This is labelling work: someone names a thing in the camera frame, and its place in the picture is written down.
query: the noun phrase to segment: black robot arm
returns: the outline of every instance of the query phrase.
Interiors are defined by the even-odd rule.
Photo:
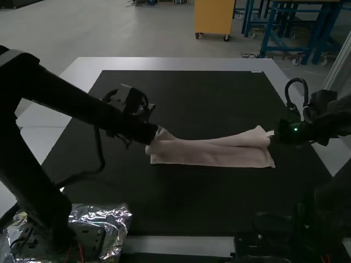
[[[0,181],[18,201],[13,210],[27,212],[36,236],[52,247],[67,248],[73,235],[67,225],[71,202],[21,137],[14,114],[18,103],[25,98],[104,129],[109,136],[142,144],[151,143],[157,131],[148,122],[150,105],[142,92],[125,85],[111,91],[109,103],[101,101],[47,71],[33,55],[3,46],[0,79]]]

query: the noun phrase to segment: cable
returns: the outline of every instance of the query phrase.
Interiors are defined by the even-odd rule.
[[[68,251],[67,251],[67,254],[66,254],[64,263],[67,263],[67,259],[68,259],[68,256],[69,256],[70,253],[71,253],[71,249],[72,249],[72,242],[71,242],[70,248],[69,248]]]
[[[11,243],[10,248],[12,249],[12,247],[13,247],[14,244],[16,244],[16,243],[18,243],[18,242],[20,242],[20,241],[23,241],[23,240],[24,240],[24,238],[18,238],[18,239],[16,239],[15,241],[13,241],[13,242]]]
[[[306,107],[308,104],[308,85],[307,85],[307,82],[303,78],[293,78],[286,83],[286,86],[285,86],[285,98],[286,98],[286,102],[287,102],[286,105],[289,108],[296,108],[296,105],[291,102],[291,99],[289,96],[289,87],[291,86],[292,83],[295,83],[295,82],[300,82],[303,85],[303,89],[304,89],[303,107]]]
[[[84,253],[83,253],[83,248],[82,246],[79,244],[79,242],[77,241],[78,243],[78,247],[79,247],[79,251],[81,253],[81,260],[82,260],[82,263],[84,263]]]
[[[328,262],[325,262],[325,261],[324,261],[323,256],[320,256],[320,259],[322,260],[322,262],[323,262],[323,263],[330,263],[330,257],[329,257],[329,254],[327,254],[326,256],[327,256]]]
[[[64,186],[73,184],[75,182],[81,181],[81,180],[87,180],[87,175],[95,175],[100,172],[102,172],[106,166],[106,161],[104,158],[104,153],[103,153],[103,147],[101,143],[101,137],[100,137],[100,130],[97,126],[94,126],[94,136],[95,136],[95,144],[97,148],[97,153],[98,153],[98,158],[99,158],[99,167],[96,170],[91,170],[91,171],[82,171],[78,174],[74,174],[69,176],[68,178],[64,179],[63,181],[59,182],[56,184],[58,188],[62,188]]]

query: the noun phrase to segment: towel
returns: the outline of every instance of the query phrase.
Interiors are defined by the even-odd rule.
[[[211,140],[182,140],[159,127],[145,153],[151,164],[185,164],[214,167],[275,168],[267,147],[273,132],[261,126],[237,135]]]

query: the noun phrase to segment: black mat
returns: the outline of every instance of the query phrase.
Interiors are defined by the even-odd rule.
[[[151,122],[182,139],[257,125],[270,130],[286,113],[263,73],[103,71],[90,94],[100,98],[120,83],[142,90],[157,105]],[[258,211],[289,214],[305,191],[331,178],[309,145],[271,145],[276,169],[150,165],[143,145],[125,150],[119,139],[105,136],[103,148],[106,168],[99,177],[114,185],[88,181],[66,193],[75,203],[127,203],[134,214],[130,235],[231,236],[251,230]],[[76,120],[43,164],[55,180],[97,165],[93,128]]]

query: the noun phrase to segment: crumpled foil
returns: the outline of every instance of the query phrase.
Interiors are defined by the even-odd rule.
[[[125,204],[119,206],[73,204],[69,224],[103,227],[106,236],[99,256],[100,262],[118,262],[131,219],[132,214]],[[0,263],[54,263],[52,260],[14,259],[10,244],[19,238],[26,222],[26,213],[17,213],[14,222],[0,235]]]

